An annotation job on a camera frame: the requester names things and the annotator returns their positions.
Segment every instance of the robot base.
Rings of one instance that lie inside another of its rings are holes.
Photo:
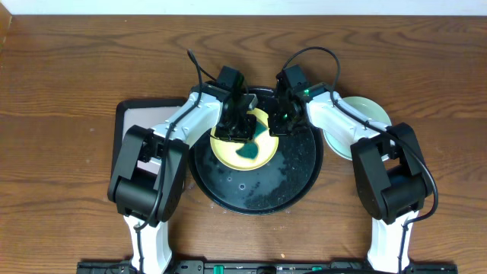
[[[129,261],[114,263],[78,263],[77,274],[135,274]],[[204,263],[200,260],[176,261],[164,274],[316,274],[327,273],[327,270],[363,269],[371,273],[368,263],[337,261],[332,263]],[[454,264],[416,264],[410,263],[404,274],[458,274]]]

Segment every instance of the white bowl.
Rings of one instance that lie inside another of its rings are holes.
[[[388,125],[392,125],[389,116],[381,106],[379,106],[374,101],[364,98],[364,97],[346,97],[343,98],[345,102],[347,102],[350,106],[356,108],[358,111],[362,112],[365,116],[370,117],[376,121],[386,123]],[[323,130],[323,134],[325,135],[326,143],[328,144],[331,149],[337,153],[339,156],[351,160],[352,153],[350,152],[350,146],[342,145],[341,142],[338,142],[335,137],[331,136],[329,133]]]

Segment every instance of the wooden table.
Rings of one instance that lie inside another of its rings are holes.
[[[486,18],[182,16],[14,17],[0,67],[0,271],[73,273],[80,260],[132,255],[129,229],[107,200],[115,107],[186,96],[197,82],[186,48],[213,74],[230,65],[250,84],[274,85],[292,53],[316,45],[341,59],[342,96],[375,100],[418,136],[440,206],[414,226],[411,258],[487,272]],[[332,81],[330,57],[297,62],[315,81]],[[351,162],[328,147],[312,190],[274,215],[227,212],[188,178],[170,220],[179,254],[366,256],[371,218]]]

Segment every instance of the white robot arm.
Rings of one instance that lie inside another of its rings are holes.
[[[143,129],[131,127],[124,139],[108,191],[129,226],[134,256],[132,267],[146,274],[161,274],[171,261],[167,221],[179,201],[186,168],[188,150],[209,129],[217,126],[215,134],[223,140],[244,142],[253,137],[255,116],[246,115],[256,106],[255,94],[241,91],[241,73],[224,67],[217,82],[193,88],[188,101],[164,123]],[[182,113],[190,110],[182,119]],[[168,135],[170,125],[179,120]],[[170,145],[165,158],[164,179],[160,178],[162,150],[169,136]],[[134,227],[142,225],[149,216],[159,184],[163,198],[155,220],[137,234]]]
[[[282,79],[281,84],[295,91],[288,79]],[[331,93],[325,87],[325,84],[319,84],[283,96],[282,98],[286,99],[281,100],[284,101],[282,109],[285,114],[276,111],[269,115],[269,131],[273,135],[294,134],[300,127],[312,125],[324,129],[344,145],[351,146],[358,195],[365,209],[373,217],[372,244],[368,252],[368,261],[376,270],[397,272],[402,224],[417,216],[424,198],[431,194],[431,190],[425,186],[421,171],[408,164],[407,155],[401,147],[389,139],[384,139],[380,132],[363,126],[339,110],[333,105]],[[141,173],[139,169],[144,165],[161,166],[158,156],[161,155],[162,144],[168,136],[170,124],[194,105],[199,96],[196,89],[193,88],[186,104],[165,123],[151,129],[137,126],[129,129],[110,181],[109,199],[117,204],[119,213],[124,214],[131,231],[134,249],[132,266],[139,269],[138,253],[141,250],[144,258],[142,266],[147,274],[163,273],[171,260],[167,221],[172,216],[182,192],[185,160],[189,148],[215,126],[217,137],[227,141],[244,142],[252,138],[255,130],[255,117],[245,117],[246,111],[256,105],[255,95],[247,94],[235,101],[231,92],[206,84],[197,107],[187,113],[169,135],[171,145],[165,161],[164,178],[160,178],[161,167],[158,168],[158,174]],[[334,99],[340,102],[340,106],[347,113],[368,121],[368,124],[375,128],[391,132],[419,151],[414,132],[407,125],[400,124],[390,128],[384,123],[373,121],[343,102],[338,93],[333,94]],[[276,96],[280,96],[279,86]],[[382,160],[391,156],[400,158],[402,164],[394,170],[387,171]],[[155,179],[155,182],[140,183],[145,182],[148,177]],[[133,227],[147,219],[160,183],[163,184],[164,198],[156,217],[150,220],[150,226],[141,230],[138,239]],[[407,254],[410,231],[409,229],[406,234],[404,254]],[[409,265],[407,255],[402,258],[402,262],[403,269]]]

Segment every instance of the round black tray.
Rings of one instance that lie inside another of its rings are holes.
[[[250,88],[257,108],[279,107],[271,88]],[[316,128],[279,137],[278,151],[266,165],[240,171],[222,164],[213,153],[208,134],[189,151],[189,169],[201,190],[221,207],[248,215],[265,215],[295,204],[313,186],[323,162],[323,140]]]

